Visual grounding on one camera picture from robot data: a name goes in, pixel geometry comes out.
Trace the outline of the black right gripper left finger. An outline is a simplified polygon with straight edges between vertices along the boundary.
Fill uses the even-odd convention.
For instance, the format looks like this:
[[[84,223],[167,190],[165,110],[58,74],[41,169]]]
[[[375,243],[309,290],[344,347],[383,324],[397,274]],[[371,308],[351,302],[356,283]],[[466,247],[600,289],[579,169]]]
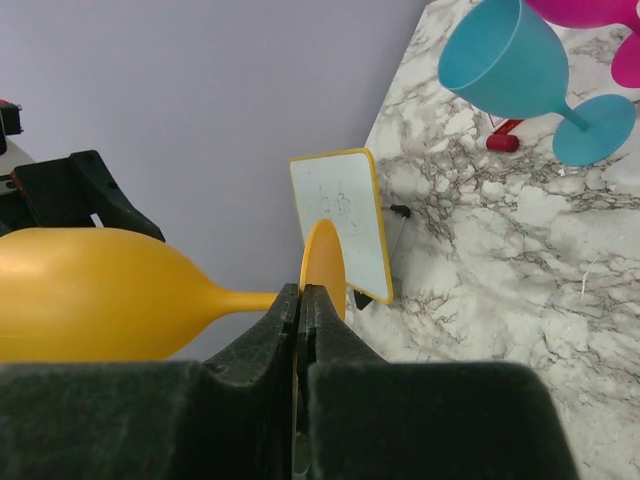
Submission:
[[[5,479],[288,479],[298,289],[206,361],[1,369]]]

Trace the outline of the blue wine glass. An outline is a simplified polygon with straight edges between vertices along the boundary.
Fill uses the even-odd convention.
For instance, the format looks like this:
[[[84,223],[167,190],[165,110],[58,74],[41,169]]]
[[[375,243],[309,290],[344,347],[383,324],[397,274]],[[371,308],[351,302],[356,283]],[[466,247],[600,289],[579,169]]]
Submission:
[[[636,122],[624,96],[596,96],[571,108],[569,62],[552,28],[525,2],[482,1],[451,33],[438,63],[442,86],[488,114],[528,119],[556,113],[559,162],[597,163],[618,150]]]

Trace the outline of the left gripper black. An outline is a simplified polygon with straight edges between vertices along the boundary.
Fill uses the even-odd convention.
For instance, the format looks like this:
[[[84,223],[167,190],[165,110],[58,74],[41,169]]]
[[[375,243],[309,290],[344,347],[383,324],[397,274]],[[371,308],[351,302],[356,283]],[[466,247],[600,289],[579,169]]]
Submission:
[[[1,234],[31,227],[104,227],[141,233],[160,241],[160,228],[123,193],[95,150],[43,162],[28,161],[12,147],[23,132],[21,107],[1,101]]]

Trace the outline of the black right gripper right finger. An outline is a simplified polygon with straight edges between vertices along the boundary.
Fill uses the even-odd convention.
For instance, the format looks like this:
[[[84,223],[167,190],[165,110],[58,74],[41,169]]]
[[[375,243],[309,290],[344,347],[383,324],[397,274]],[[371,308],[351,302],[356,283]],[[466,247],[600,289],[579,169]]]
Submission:
[[[391,363],[301,297],[311,470],[318,479],[575,479],[550,394],[505,362]]]

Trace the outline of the pink wine glass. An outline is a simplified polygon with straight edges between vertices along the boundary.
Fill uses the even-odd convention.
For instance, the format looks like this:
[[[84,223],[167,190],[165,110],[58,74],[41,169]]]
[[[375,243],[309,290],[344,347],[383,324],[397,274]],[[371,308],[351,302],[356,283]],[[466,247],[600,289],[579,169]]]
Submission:
[[[611,64],[613,80],[639,87],[639,2],[635,0],[529,0],[544,20],[564,28],[595,29],[619,24],[631,30]]]

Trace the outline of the yellow wine glass front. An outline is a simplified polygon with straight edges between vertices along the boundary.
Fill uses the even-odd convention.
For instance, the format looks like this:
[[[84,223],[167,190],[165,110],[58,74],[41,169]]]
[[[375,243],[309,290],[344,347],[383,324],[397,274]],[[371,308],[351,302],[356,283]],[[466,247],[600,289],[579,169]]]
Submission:
[[[221,317],[276,294],[225,289],[170,245],[116,228],[1,238],[1,360],[163,360]]]

